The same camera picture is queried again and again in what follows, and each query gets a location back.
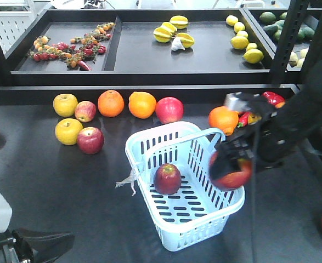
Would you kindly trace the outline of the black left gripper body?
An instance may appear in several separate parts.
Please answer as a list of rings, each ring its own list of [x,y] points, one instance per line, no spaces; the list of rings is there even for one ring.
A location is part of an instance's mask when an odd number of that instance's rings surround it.
[[[11,233],[0,238],[0,251],[4,262],[35,262],[30,249],[19,237]]]

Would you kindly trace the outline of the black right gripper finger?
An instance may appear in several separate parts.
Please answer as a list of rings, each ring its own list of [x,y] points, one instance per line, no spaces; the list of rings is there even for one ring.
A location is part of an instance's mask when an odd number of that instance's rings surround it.
[[[233,172],[241,171],[239,152],[227,145],[218,145],[210,159],[209,176],[218,180]]]

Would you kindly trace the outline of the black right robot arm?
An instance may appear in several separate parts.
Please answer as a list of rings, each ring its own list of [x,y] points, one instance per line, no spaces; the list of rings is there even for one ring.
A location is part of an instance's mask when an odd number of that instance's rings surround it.
[[[304,87],[281,108],[263,95],[242,92],[227,94],[224,104],[233,111],[258,114],[261,120],[217,145],[210,178],[238,171],[241,158],[253,160],[262,169],[276,167],[299,142],[322,127],[322,60],[309,70]]]

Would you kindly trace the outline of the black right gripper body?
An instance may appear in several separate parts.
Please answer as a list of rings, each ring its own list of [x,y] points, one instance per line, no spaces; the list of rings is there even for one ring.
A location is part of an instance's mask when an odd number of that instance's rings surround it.
[[[252,165],[261,171],[281,165],[284,157],[284,132],[281,129],[251,129],[217,143],[215,149],[218,145],[238,150],[239,158],[251,160]]]

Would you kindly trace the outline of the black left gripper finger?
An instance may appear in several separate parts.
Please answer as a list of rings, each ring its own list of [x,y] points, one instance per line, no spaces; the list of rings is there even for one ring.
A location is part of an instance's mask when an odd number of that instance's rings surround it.
[[[54,262],[67,253],[74,244],[71,232],[40,232],[18,228],[12,231],[16,239],[15,251],[20,260]]]

